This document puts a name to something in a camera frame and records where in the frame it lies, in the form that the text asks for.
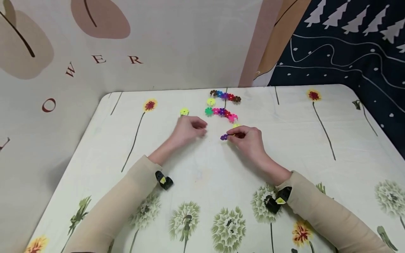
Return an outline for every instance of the leaf print on wall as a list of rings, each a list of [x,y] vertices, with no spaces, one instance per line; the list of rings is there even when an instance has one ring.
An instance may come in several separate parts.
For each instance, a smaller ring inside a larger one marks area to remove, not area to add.
[[[111,0],[72,0],[70,7],[77,25],[91,37],[122,39],[131,32],[127,18]]]
[[[322,126],[322,128],[323,128],[323,130],[324,130],[324,132],[325,132],[325,134],[326,134],[326,137],[328,138],[329,146],[330,146],[330,149],[332,150],[333,159],[336,161],[335,153],[334,153],[334,151],[333,151],[333,147],[332,147],[332,143],[330,142],[329,135],[328,135],[328,133],[326,132],[326,129],[325,129],[325,127],[324,127],[324,124],[322,123],[321,118],[319,118],[318,112],[316,111],[316,108],[315,108],[315,102],[322,100],[321,93],[319,93],[319,91],[317,91],[317,90],[309,89],[309,90],[307,91],[307,96],[308,96],[308,98],[309,98],[310,100],[312,100],[312,107],[313,107],[313,110],[315,111],[316,117],[318,117],[318,120],[319,120],[319,122],[321,123],[321,126]]]
[[[276,194],[276,188],[270,184],[266,184],[265,186],[260,186],[259,189],[253,193],[253,199],[250,202],[257,222],[270,224],[271,249],[273,253],[273,223],[276,222],[277,218],[281,215],[282,210],[279,209],[279,211],[274,214],[267,209],[266,203],[269,198],[275,199]]]
[[[405,215],[405,191],[395,181],[385,180],[375,186],[375,198],[381,210],[391,217],[399,217],[405,229],[402,219]]]
[[[187,241],[190,239],[192,232],[197,228],[199,218],[200,206],[192,201],[183,202],[177,210],[173,211],[169,220],[169,235],[171,240],[179,236],[180,242],[184,241],[183,253],[185,253]]]
[[[125,163],[124,163],[124,166],[122,166],[121,172],[124,171],[124,168],[125,168],[125,165],[126,165],[127,162],[128,162],[129,156],[131,155],[132,150],[134,149],[136,137],[138,136],[139,127],[140,127],[140,125],[141,125],[143,116],[145,115],[145,113],[150,112],[150,111],[153,111],[153,110],[156,108],[157,105],[158,105],[158,102],[157,102],[155,99],[153,99],[153,98],[152,98],[152,99],[148,99],[148,100],[143,104],[143,113],[142,113],[141,119],[139,120],[138,128],[136,129],[136,134],[135,134],[135,138],[134,138],[134,143],[132,144],[131,151],[129,151],[129,154],[128,154],[128,157],[127,157],[127,159],[126,159],[126,161],[125,161]]]
[[[232,253],[240,247],[246,234],[246,221],[239,207],[235,211],[227,208],[215,215],[211,228],[214,249],[220,253]]]
[[[131,249],[134,248],[134,242],[138,231],[145,229],[152,221],[155,220],[160,211],[160,196],[156,192],[151,192],[138,206],[135,214],[129,217],[130,225],[136,229],[134,239],[132,240]]]
[[[293,243],[298,246],[302,247],[305,243],[309,244],[311,247],[312,253],[315,253],[315,249],[309,239],[312,238],[312,231],[310,229],[309,223],[304,220],[298,220],[294,224],[294,230],[292,231],[292,241]]]
[[[398,249],[392,244],[391,240],[389,239],[385,229],[382,226],[377,227],[377,233],[380,235],[381,239],[394,251],[398,251]]]
[[[43,253],[49,240],[44,235],[32,240],[24,253]]]
[[[10,0],[3,1],[0,11],[0,67],[19,79],[38,76],[53,60],[53,47],[42,29],[22,11],[16,11]]]
[[[376,131],[374,130],[374,128],[373,128],[372,125],[370,124],[369,119],[367,118],[366,110],[364,109],[363,103],[362,103],[360,100],[355,100],[355,101],[353,101],[352,103],[353,103],[354,106],[356,107],[356,110],[361,110],[361,108],[360,108],[360,104],[361,104],[361,106],[363,107],[364,117],[366,118],[367,123],[369,124],[369,126],[371,127],[371,129],[373,130],[373,132],[375,133],[375,135],[378,136],[378,134],[376,133]]]
[[[79,209],[77,210],[76,214],[72,216],[72,218],[70,219],[70,227],[69,227],[69,231],[68,231],[68,235],[69,238],[67,239],[65,246],[63,246],[63,249],[61,252],[63,252],[63,250],[66,247],[66,244],[68,244],[68,241],[70,239],[70,237],[72,236],[73,232],[75,231],[77,225],[86,217],[86,215],[89,212],[86,212],[87,207],[89,206],[89,203],[91,202],[90,199],[91,196],[88,196],[87,198],[84,198],[82,200],[80,200],[79,202]]]

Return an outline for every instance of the yellow flower piece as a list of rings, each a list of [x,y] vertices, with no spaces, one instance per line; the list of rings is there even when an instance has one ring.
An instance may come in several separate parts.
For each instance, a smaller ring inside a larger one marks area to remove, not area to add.
[[[157,105],[158,105],[158,102],[157,102],[155,99],[153,99],[153,98],[148,99],[148,100],[143,104],[143,111],[144,111],[144,112],[153,111],[153,110],[156,108]]]
[[[207,99],[207,104],[209,106],[214,106],[215,105],[215,99],[214,98],[209,98]]]
[[[322,100],[321,93],[319,93],[319,91],[317,91],[315,89],[309,89],[307,91],[307,96],[312,101],[320,101],[320,100]]]
[[[298,247],[309,243],[309,239],[312,238],[312,231],[309,228],[307,221],[299,220],[294,224],[294,230],[292,231],[292,241]]]
[[[189,112],[190,111],[187,108],[183,107],[180,110],[180,115],[188,115]]]
[[[46,245],[48,245],[48,241],[48,238],[44,235],[37,237],[30,242],[24,253],[41,253],[45,250]]]

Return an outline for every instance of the hand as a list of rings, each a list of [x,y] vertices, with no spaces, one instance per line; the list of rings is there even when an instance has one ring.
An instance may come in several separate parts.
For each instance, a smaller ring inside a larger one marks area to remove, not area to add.
[[[207,122],[196,116],[182,116],[167,140],[175,148],[185,146],[197,137],[203,137],[207,130]]]
[[[228,140],[235,144],[254,164],[258,165],[258,162],[269,158],[264,150],[262,131],[259,129],[241,125],[226,133],[229,134]]]
[[[289,170],[273,161],[266,154],[262,131],[242,125],[226,133],[229,134],[228,140],[235,144],[275,185],[280,185],[291,177]]]
[[[207,133],[206,127],[207,123],[199,117],[180,117],[173,133],[149,156],[149,160],[162,166],[178,148],[189,144],[197,137],[203,137]]]

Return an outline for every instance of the finger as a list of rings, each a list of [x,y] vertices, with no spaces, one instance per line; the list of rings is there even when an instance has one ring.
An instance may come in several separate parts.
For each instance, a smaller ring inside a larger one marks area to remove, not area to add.
[[[232,135],[228,135],[228,141],[238,146],[239,143],[241,143],[242,139],[239,139],[238,137]]]
[[[207,122],[203,121],[200,117],[197,116],[189,116],[190,122],[192,124],[193,127],[198,128],[198,127],[206,127],[207,126]]]
[[[197,136],[203,137],[203,136],[207,133],[207,130],[204,129],[204,128],[202,128],[202,129],[196,129],[196,133],[197,133]]]
[[[247,134],[250,131],[250,127],[245,126],[245,125],[241,125],[239,127],[236,128],[232,128],[229,129],[228,131],[226,131],[227,134],[233,135],[233,134],[238,134],[238,133],[243,133],[243,134]]]

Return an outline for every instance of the dandelion print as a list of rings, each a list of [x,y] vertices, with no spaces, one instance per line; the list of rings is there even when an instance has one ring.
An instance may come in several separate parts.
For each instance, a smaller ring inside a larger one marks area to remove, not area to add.
[[[134,138],[134,143],[132,144],[131,151],[129,151],[129,154],[128,154],[128,157],[127,157],[127,159],[126,159],[126,161],[125,161],[125,163],[124,163],[124,166],[122,166],[121,172],[124,171],[124,168],[125,168],[125,165],[126,165],[127,162],[128,162],[129,156],[131,155],[132,150],[134,149],[136,137],[138,136],[139,126],[141,125],[143,116],[145,115],[145,113],[150,112],[150,111],[153,111],[153,110],[156,108],[157,104],[158,104],[158,102],[157,102],[155,99],[149,99],[149,100],[147,100],[147,101],[143,104],[143,113],[142,113],[141,119],[140,119],[140,121],[139,121],[138,128],[136,129],[136,134],[135,134],[135,138]]]
[[[73,215],[72,218],[70,219],[70,227],[69,227],[69,231],[68,231],[68,235],[69,238],[65,243],[65,246],[63,247],[62,251],[65,249],[66,244],[68,243],[70,237],[72,236],[73,232],[75,231],[77,225],[86,217],[86,215],[89,212],[86,212],[87,207],[89,206],[89,203],[91,202],[90,199],[91,196],[88,196],[87,198],[84,198],[82,200],[80,200],[79,202],[79,209],[76,212],[76,215]]]
[[[312,238],[312,231],[309,229],[309,224],[307,221],[298,220],[294,224],[292,235],[292,241],[297,247],[302,247],[305,245],[305,243],[307,243],[310,245],[312,253],[315,253],[313,245],[309,240]]]
[[[184,250],[187,242],[191,237],[192,232],[197,228],[200,218],[200,206],[195,202],[183,202],[179,208],[173,211],[172,217],[169,220],[169,235],[170,239],[174,240],[178,236],[180,242],[184,241]]]
[[[367,118],[366,110],[364,109],[363,103],[362,103],[360,100],[355,100],[355,101],[353,101],[352,103],[354,104],[354,106],[356,107],[357,110],[361,110],[361,109],[360,109],[360,104],[361,104],[361,106],[363,107],[364,117],[366,118],[367,123],[369,124],[369,126],[371,127],[371,129],[373,130],[373,132],[375,133],[375,135],[378,136],[377,132],[374,130],[374,128],[373,128],[372,125],[370,124],[369,119]]]
[[[328,138],[329,146],[330,146],[330,149],[332,150],[333,159],[336,161],[335,153],[334,153],[334,151],[333,151],[333,147],[332,147],[332,143],[330,142],[329,135],[328,135],[328,133],[326,132],[326,129],[325,129],[325,127],[324,127],[324,124],[322,123],[321,118],[319,118],[318,112],[316,111],[316,108],[315,108],[315,102],[322,100],[321,93],[319,93],[319,91],[317,91],[317,90],[309,89],[309,90],[307,91],[307,96],[308,96],[308,98],[309,98],[310,100],[312,100],[312,107],[313,107],[313,109],[314,109],[314,111],[315,111],[315,113],[316,113],[316,116],[318,117],[319,122],[321,123],[321,126],[322,126],[322,128],[323,128],[323,130],[324,130],[324,132],[325,132],[325,134],[326,134],[326,137]]]
[[[273,223],[276,222],[282,211],[280,209],[276,214],[274,214],[266,208],[266,203],[268,202],[269,198],[275,199],[276,194],[276,188],[272,185],[266,184],[265,186],[260,186],[259,189],[253,193],[253,199],[250,202],[257,222],[270,224],[271,249],[273,253]]]
[[[49,240],[44,235],[35,238],[25,249],[24,253],[43,253]]]
[[[145,229],[152,221],[155,220],[160,211],[160,196],[156,192],[150,193],[144,199],[136,210],[135,214],[128,219],[130,225],[136,228],[134,239],[132,240],[130,253],[134,247],[134,242],[138,231]]]
[[[399,217],[405,229],[402,219],[405,215],[405,191],[396,182],[385,180],[375,186],[375,198],[381,210],[391,217]]]
[[[215,215],[211,228],[214,249],[220,253],[233,253],[240,247],[246,234],[246,221],[239,207],[235,211],[227,208]]]

